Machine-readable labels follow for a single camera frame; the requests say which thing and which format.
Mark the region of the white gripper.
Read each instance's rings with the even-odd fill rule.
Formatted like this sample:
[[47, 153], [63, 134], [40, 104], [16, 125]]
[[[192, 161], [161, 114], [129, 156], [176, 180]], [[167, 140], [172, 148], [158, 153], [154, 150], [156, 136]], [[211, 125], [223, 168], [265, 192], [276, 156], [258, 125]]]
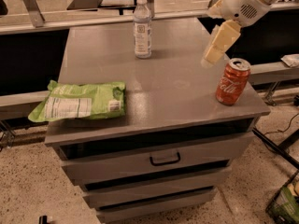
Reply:
[[240, 37], [241, 26], [251, 26], [269, 10], [269, 0], [218, 0], [207, 15], [226, 21], [213, 28], [201, 65], [212, 67]]

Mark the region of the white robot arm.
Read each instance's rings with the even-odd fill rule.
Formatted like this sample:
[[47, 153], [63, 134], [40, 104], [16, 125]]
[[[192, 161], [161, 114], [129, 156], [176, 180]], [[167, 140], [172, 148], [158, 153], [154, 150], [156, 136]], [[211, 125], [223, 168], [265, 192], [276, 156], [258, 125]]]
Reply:
[[208, 45], [203, 53], [201, 65], [211, 67], [241, 36], [241, 29], [251, 26], [263, 17], [277, 0], [218, 0], [207, 11], [212, 19], [224, 22], [212, 30]]

